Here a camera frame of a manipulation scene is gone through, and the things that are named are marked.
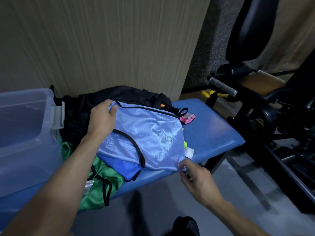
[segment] shoe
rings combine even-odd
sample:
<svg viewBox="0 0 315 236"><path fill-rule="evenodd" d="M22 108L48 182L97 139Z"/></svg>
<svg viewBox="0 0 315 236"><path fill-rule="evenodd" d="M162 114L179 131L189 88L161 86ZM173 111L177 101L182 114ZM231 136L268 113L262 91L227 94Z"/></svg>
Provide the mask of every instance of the shoe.
<svg viewBox="0 0 315 236"><path fill-rule="evenodd" d="M177 217L173 224L173 235L178 236L200 236L196 221L189 217Z"/></svg>

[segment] handle grip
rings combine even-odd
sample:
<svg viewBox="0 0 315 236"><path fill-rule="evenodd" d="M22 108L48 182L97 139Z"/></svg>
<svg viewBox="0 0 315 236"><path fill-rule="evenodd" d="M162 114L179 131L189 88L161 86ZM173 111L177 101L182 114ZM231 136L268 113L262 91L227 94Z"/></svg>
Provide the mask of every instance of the handle grip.
<svg viewBox="0 0 315 236"><path fill-rule="evenodd" d="M227 94L235 97L237 95L237 91L235 89L232 89L231 87L227 86L226 84L222 83L221 81L218 81L215 78L210 78L209 83L213 84L214 86L218 87L219 89L222 89Z"/></svg>

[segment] black backrest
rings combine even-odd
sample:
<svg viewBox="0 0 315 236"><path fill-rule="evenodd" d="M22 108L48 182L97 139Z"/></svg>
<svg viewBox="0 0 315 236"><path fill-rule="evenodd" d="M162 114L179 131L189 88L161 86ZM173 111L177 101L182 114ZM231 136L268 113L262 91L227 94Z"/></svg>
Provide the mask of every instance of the black backrest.
<svg viewBox="0 0 315 236"><path fill-rule="evenodd" d="M227 61L240 63L262 53L273 32L278 3L279 0L245 0L227 45Z"/></svg>
<svg viewBox="0 0 315 236"><path fill-rule="evenodd" d="M286 83L286 85L293 90L292 94L279 99L279 101L304 108L306 104L315 97L314 68L315 50L312 51L300 68Z"/></svg>

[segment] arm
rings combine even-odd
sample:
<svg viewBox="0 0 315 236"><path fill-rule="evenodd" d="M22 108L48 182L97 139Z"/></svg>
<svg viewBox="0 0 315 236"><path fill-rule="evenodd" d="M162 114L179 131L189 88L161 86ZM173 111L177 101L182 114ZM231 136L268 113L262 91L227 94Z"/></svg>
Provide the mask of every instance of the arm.
<svg viewBox="0 0 315 236"><path fill-rule="evenodd" d="M179 168L186 166L187 173L191 176L189 180L186 174L180 171L181 181L191 195L203 206L217 216L235 236L270 236L254 222L243 217L221 196L211 173L204 167L196 165L189 160L179 164Z"/></svg>
<svg viewBox="0 0 315 236"><path fill-rule="evenodd" d="M65 163L21 209L1 235L67 235L79 209L85 183L100 144L112 132L117 108L112 101L91 111L87 135Z"/></svg>

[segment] green garment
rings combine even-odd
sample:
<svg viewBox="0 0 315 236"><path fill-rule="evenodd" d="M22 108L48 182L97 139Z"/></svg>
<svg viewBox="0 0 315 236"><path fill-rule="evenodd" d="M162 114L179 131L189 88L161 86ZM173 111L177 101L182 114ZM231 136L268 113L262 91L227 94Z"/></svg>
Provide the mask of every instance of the green garment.
<svg viewBox="0 0 315 236"><path fill-rule="evenodd" d="M70 143L61 141L63 160L72 154ZM95 156L88 181L94 180L89 192L82 196L79 210L96 210L109 204L109 198L124 183L124 177Z"/></svg>

